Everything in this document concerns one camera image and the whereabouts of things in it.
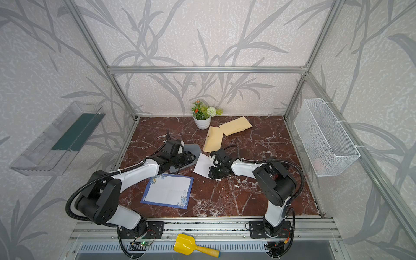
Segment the red bordered pink letter paper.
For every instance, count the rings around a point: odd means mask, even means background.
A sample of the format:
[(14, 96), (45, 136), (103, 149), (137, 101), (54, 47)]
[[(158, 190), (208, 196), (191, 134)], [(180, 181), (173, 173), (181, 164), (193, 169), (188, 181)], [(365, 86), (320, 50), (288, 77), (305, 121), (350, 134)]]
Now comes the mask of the red bordered pink letter paper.
[(194, 173), (199, 174), (202, 177), (212, 179), (209, 177), (209, 168), (214, 166), (213, 158), (211, 156), (206, 156), (204, 154), (200, 154), (193, 170)]

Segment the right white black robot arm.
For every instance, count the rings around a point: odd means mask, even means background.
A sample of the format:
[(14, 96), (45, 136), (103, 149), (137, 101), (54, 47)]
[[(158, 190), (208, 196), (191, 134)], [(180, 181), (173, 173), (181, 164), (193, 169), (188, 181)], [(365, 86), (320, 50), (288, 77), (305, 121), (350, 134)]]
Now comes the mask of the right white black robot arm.
[(301, 194), (306, 178), (301, 168), (292, 162), (267, 159), (246, 160), (233, 158), (221, 148), (211, 152), (213, 166), (209, 178), (222, 179), (230, 176), (246, 176), (257, 180), (268, 199), (263, 223), (269, 236), (274, 236), (284, 221), (292, 202)]

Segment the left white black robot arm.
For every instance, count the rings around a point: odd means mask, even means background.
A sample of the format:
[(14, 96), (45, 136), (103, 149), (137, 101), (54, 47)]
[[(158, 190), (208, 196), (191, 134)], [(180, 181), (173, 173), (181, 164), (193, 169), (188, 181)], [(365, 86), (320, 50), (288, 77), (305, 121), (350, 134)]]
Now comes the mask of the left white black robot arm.
[(98, 170), (69, 197), (66, 214), (75, 220), (125, 228), (141, 235), (148, 228), (146, 217), (121, 206), (120, 194), (145, 179), (187, 168), (196, 163), (200, 154), (198, 145), (169, 139), (154, 154), (133, 166), (113, 172)]

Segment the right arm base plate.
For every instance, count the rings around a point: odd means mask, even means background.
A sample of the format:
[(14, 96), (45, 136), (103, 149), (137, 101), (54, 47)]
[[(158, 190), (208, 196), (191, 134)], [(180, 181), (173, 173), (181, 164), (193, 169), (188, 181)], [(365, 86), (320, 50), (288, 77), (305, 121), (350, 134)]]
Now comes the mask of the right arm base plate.
[(290, 221), (283, 221), (281, 227), (271, 235), (267, 234), (263, 221), (250, 221), (249, 223), (250, 238), (273, 238), (286, 240), (290, 237), (292, 225)]

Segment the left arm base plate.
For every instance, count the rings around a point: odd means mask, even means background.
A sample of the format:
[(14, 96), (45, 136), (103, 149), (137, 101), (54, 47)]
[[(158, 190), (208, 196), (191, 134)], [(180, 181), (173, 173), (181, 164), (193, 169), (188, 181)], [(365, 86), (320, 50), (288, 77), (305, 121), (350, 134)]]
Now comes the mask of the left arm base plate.
[(150, 221), (146, 222), (146, 226), (139, 224), (139, 227), (133, 230), (121, 227), (119, 237), (121, 239), (161, 239), (164, 224), (165, 222), (163, 221)]

